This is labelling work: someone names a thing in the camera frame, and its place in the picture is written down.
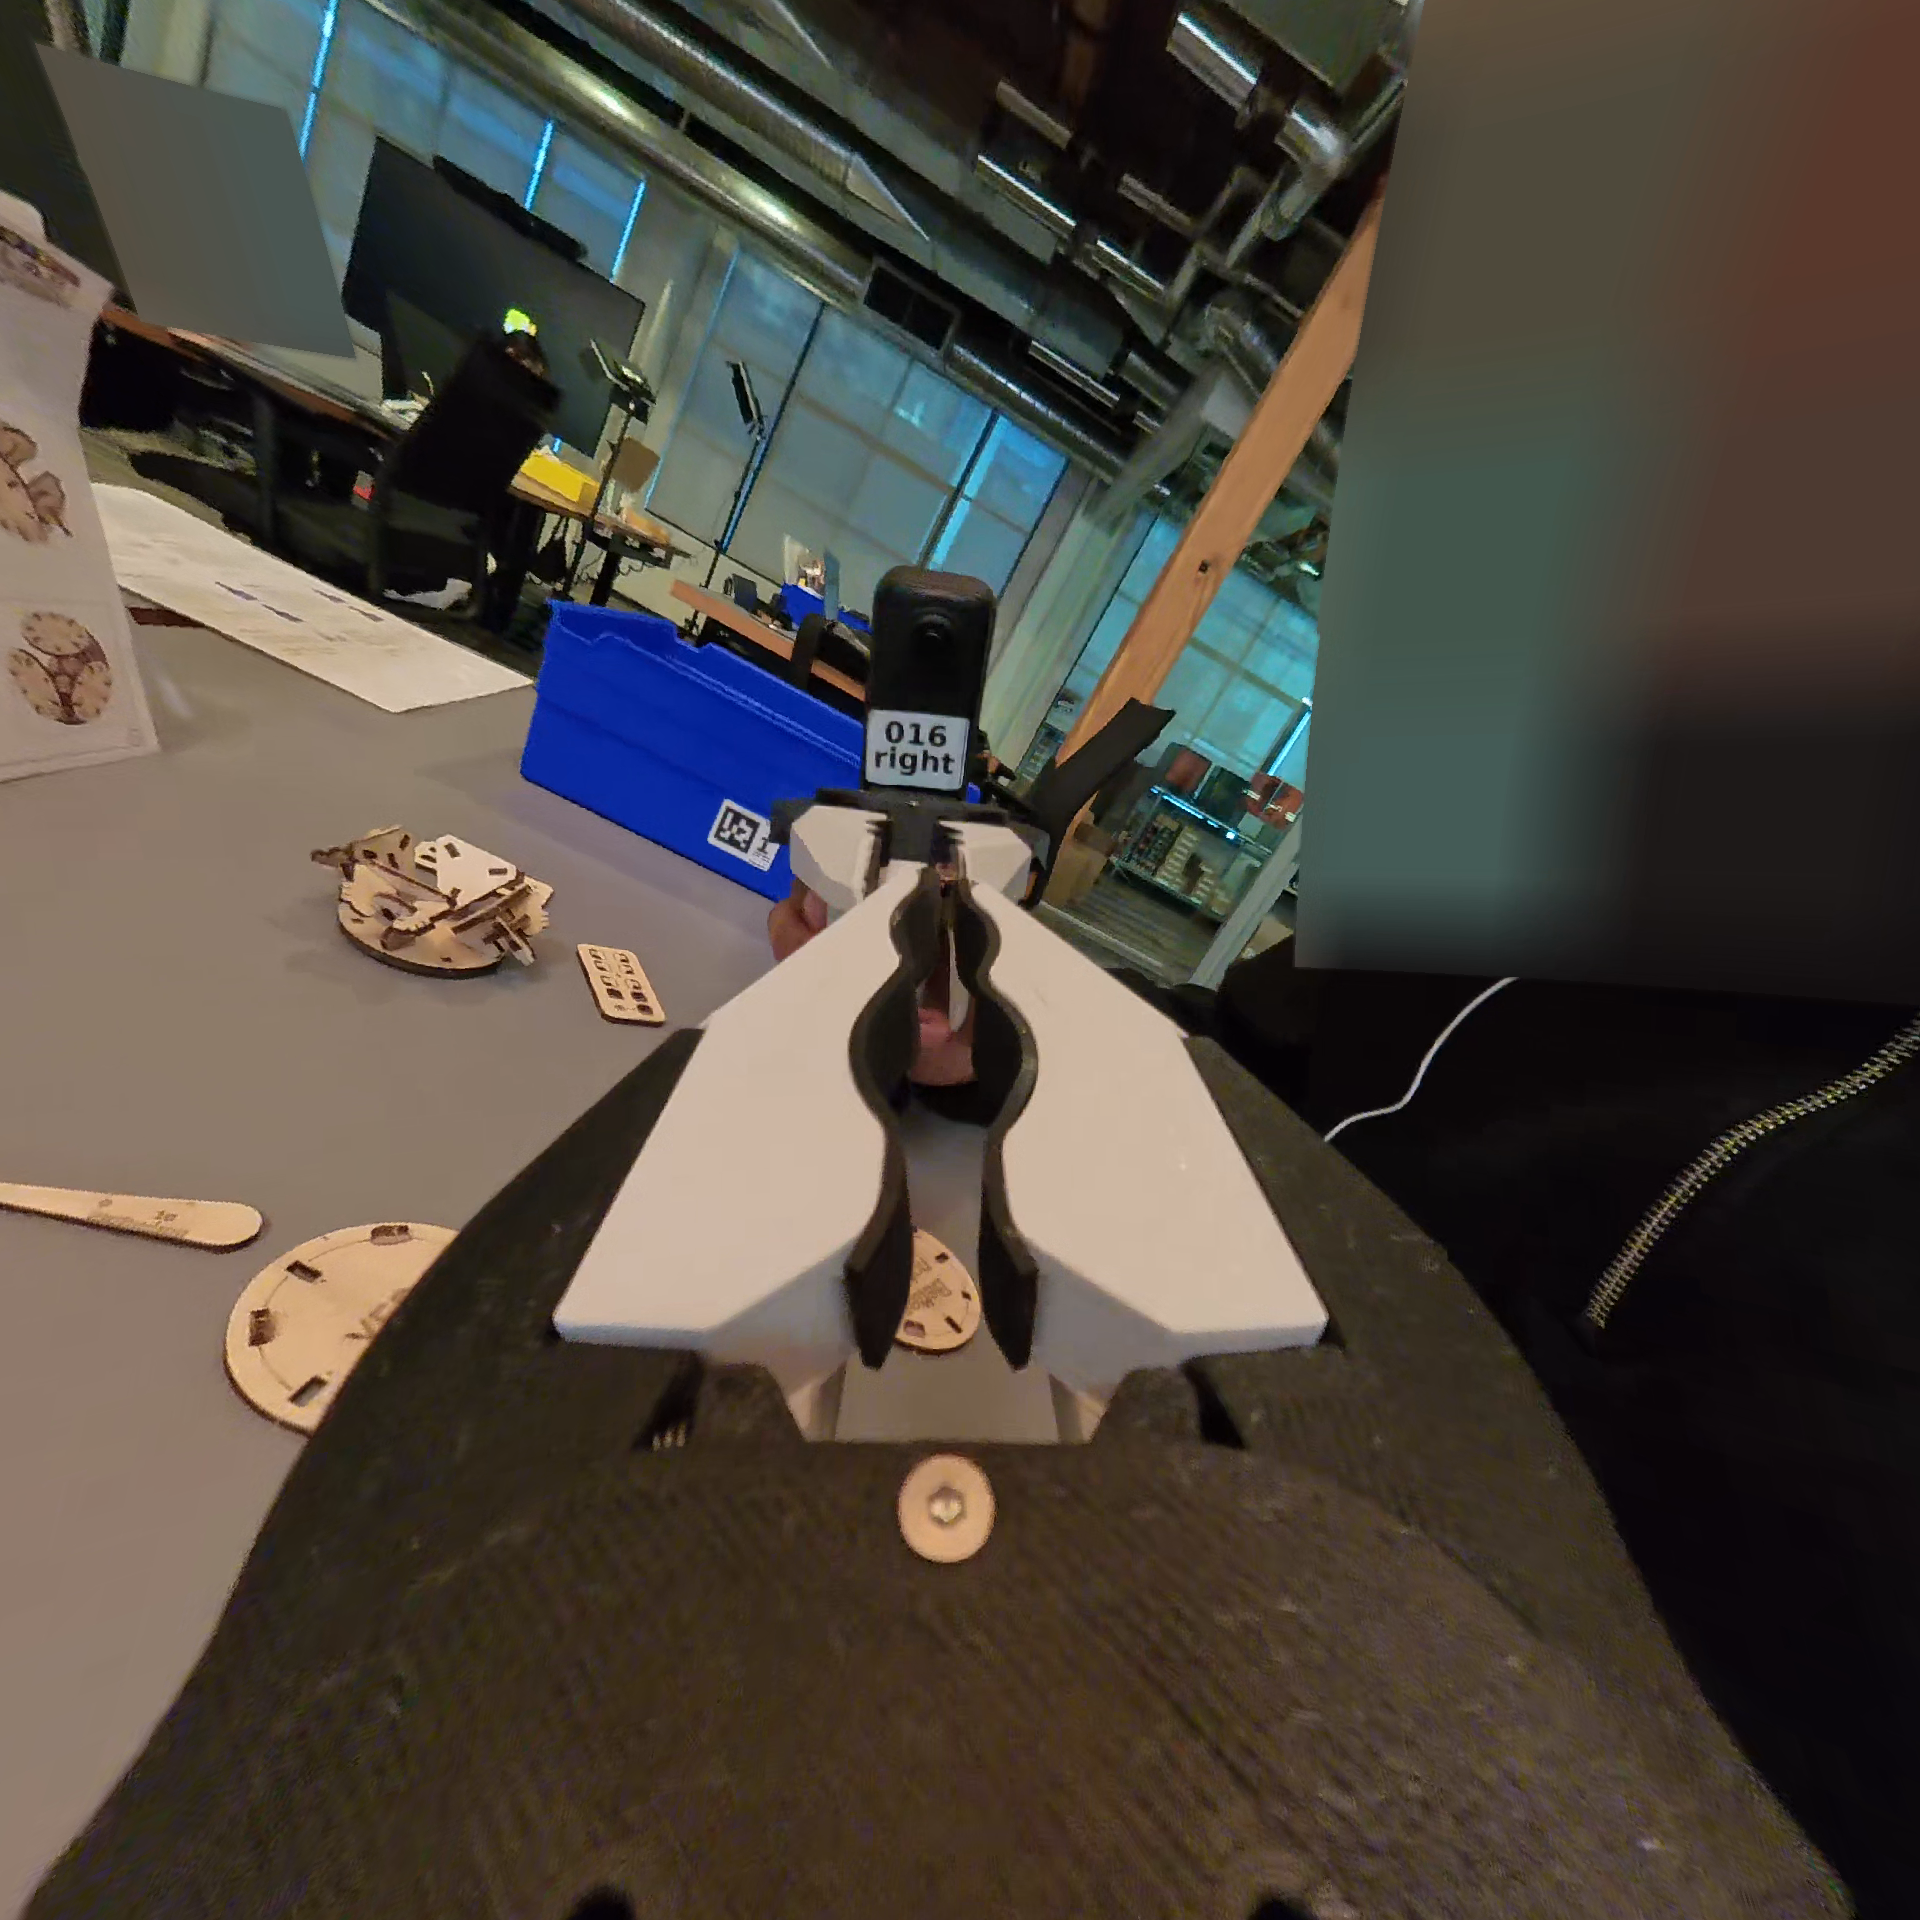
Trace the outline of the person's black zip jacket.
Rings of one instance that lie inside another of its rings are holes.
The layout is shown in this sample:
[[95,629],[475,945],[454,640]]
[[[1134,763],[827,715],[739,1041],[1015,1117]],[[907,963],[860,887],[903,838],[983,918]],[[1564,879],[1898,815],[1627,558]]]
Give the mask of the person's black zip jacket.
[[1916,1916],[1916,1009],[1299,972],[1190,1028],[1438,1241],[1861,1916]]

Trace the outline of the large black monitor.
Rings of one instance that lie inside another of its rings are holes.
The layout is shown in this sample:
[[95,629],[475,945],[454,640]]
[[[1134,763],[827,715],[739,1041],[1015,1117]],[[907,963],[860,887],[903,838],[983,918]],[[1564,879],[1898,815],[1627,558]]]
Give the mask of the large black monitor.
[[598,447],[612,404],[587,363],[600,345],[621,358],[642,300],[612,285],[512,199],[461,190],[451,172],[380,136],[342,276],[347,320],[382,342],[383,381],[404,393],[440,381],[471,337],[530,323],[559,404],[549,432],[581,452]]

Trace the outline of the large wooden disc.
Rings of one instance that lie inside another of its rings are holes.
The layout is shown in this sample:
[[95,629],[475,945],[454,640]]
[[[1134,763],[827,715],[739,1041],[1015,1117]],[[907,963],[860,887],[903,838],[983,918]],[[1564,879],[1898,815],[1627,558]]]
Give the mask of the large wooden disc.
[[237,1296],[223,1373],[242,1404],[311,1435],[342,1383],[456,1231],[376,1220],[320,1235],[267,1261]]

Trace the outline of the wooden model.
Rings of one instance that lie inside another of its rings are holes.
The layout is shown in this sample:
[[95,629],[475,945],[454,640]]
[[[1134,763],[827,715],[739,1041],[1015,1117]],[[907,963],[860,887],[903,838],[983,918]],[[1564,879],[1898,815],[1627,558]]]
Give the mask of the wooden model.
[[387,967],[484,976],[536,960],[552,884],[471,838],[419,838],[389,824],[317,848],[311,859],[340,877],[340,932]]

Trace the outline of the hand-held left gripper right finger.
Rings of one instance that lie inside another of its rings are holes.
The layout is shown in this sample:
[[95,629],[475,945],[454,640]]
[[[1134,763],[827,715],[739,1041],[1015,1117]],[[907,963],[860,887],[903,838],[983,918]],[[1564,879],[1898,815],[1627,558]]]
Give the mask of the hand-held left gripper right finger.
[[1331,1332],[1183,1030],[986,884],[952,884],[972,1001],[988,1328],[1086,1441],[1122,1380]]

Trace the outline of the small wooden disc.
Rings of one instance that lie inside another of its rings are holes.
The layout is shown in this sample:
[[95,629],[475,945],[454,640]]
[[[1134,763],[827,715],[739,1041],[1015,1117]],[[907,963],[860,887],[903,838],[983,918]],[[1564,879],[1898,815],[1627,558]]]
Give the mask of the small wooden disc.
[[938,1237],[914,1230],[912,1275],[895,1343],[919,1355],[963,1350],[981,1331],[979,1286],[963,1260]]

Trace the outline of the flat wooden stick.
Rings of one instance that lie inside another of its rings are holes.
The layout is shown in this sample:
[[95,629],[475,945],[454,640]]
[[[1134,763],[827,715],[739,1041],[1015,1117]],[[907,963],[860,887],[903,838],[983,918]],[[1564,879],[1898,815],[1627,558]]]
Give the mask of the flat wooden stick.
[[3,1211],[56,1217],[95,1231],[197,1245],[211,1253],[240,1251],[253,1243],[267,1225],[260,1211],[237,1201],[11,1181],[3,1181]]

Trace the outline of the person's right hand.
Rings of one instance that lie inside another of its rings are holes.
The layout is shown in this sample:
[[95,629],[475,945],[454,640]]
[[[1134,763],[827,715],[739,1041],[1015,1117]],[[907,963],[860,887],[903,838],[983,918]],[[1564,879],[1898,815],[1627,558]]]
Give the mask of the person's right hand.
[[[768,917],[775,963],[783,963],[823,934],[829,920],[827,900],[796,883],[789,899],[775,903]],[[917,1087],[950,1091],[976,1081],[976,1003],[968,999],[963,1012],[955,1007],[957,973],[952,945],[947,943],[943,955],[919,984],[919,1048],[907,1075]]]

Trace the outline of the folded instruction sheet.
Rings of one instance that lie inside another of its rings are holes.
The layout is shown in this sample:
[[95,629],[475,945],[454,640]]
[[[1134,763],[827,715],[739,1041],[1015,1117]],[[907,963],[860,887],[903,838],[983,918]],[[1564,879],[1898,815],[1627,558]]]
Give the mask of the folded instruction sheet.
[[4,781],[157,749],[79,441],[104,296],[32,203],[3,197]]

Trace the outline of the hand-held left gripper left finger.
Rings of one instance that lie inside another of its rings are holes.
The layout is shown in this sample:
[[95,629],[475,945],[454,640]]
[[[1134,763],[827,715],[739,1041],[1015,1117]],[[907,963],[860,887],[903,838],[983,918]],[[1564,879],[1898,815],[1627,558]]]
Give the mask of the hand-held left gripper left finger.
[[895,1125],[856,1087],[852,1033],[901,969],[895,915],[938,903],[938,871],[884,868],[704,1022],[552,1309],[564,1342],[754,1364],[807,1440],[831,1438],[856,1355],[847,1260]]

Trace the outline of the white printed paper sheet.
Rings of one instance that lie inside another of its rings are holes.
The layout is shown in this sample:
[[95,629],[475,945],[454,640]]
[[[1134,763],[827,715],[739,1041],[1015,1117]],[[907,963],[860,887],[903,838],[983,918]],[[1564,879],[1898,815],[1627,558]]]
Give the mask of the white printed paper sheet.
[[94,489],[118,585],[383,713],[530,680],[131,486]]

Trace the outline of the blue plastic bin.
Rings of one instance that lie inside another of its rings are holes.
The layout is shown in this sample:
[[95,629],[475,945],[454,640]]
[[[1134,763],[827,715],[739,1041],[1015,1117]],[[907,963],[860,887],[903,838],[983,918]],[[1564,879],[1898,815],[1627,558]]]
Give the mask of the blue plastic bin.
[[866,703],[829,703],[659,614],[557,605],[520,775],[765,900],[789,893],[775,807],[856,765]]

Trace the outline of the slanted wooden support beam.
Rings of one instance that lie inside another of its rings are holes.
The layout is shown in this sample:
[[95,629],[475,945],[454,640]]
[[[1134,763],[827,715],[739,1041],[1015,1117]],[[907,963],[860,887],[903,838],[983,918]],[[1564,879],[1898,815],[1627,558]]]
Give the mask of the slanted wooden support beam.
[[1261,515],[1304,452],[1309,432],[1351,374],[1383,203],[1384,183],[1379,183],[1351,241],[1229,445],[1212,489],[1189,516],[1112,660],[1076,715],[1062,745],[1066,759],[1078,753],[1127,701],[1151,703],[1255,536]]

